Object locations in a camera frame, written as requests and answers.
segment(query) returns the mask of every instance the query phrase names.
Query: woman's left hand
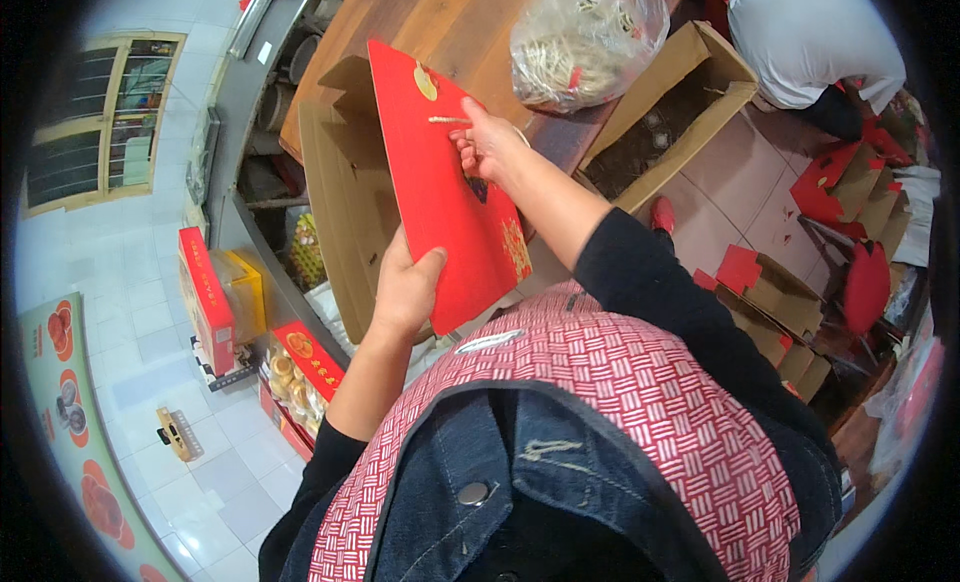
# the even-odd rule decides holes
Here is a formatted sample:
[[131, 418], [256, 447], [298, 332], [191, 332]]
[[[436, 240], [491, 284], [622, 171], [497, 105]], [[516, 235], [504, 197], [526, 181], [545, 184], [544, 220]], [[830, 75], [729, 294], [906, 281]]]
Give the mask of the woman's left hand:
[[433, 312], [437, 280], [447, 263], [447, 249], [437, 247], [414, 263], [400, 225], [383, 254], [370, 328], [413, 338]]

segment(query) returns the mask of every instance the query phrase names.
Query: woman's hand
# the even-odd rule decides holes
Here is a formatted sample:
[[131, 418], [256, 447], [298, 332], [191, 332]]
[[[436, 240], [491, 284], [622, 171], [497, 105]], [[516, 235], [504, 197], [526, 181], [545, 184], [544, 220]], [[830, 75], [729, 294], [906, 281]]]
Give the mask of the woman's hand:
[[463, 171], [503, 185], [514, 165], [514, 154], [528, 150], [520, 135], [506, 119], [489, 115], [472, 98], [464, 98], [461, 107], [473, 127], [450, 132], [450, 140], [460, 151]]
[[430, 317], [437, 280], [447, 263], [447, 249], [436, 248], [414, 263], [401, 225], [383, 254], [370, 329], [413, 338]]

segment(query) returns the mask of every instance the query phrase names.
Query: woman's right hand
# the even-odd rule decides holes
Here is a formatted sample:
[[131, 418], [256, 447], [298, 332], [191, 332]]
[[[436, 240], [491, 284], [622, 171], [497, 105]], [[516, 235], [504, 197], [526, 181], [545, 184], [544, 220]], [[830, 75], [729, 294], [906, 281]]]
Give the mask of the woman's right hand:
[[462, 99], [460, 105], [473, 125], [469, 130], [450, 132], [463, 171], [502, 187], [516, 162], [514, 155], [530, 149], [506, 119], [491, 116], [472, 98]]

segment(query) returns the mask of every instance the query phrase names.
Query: wooden counter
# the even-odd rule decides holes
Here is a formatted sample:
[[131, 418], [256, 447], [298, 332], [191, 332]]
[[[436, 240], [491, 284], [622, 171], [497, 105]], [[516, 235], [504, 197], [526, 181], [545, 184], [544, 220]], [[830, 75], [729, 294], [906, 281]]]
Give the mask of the wooden counter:
[[[345, 56], [366, 58], [367, 40], [374, 37], [449, 78], [493, 115], [509, 119], [535, 150], [572, 173], [617, 103], [564, 117], [534, 113], [522, 106], [511, 85], [510, 30], [526, 2], [344, 0], [296, 88], [280, 144], [303, 162], [299, 102], [332, 103], [338, 92], [318, 86], [318, 80]], [[679, 2], [666, 0], [671, 12]]]

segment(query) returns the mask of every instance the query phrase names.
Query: plastic bag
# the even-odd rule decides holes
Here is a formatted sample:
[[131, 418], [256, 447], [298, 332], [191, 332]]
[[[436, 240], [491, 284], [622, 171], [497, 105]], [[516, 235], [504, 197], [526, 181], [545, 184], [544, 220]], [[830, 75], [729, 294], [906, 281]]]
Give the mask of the plastic bag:
[[510, 31], [513, 94], [570, 113], [622, 96], [666, 39], [665, 0], [531, 0]]

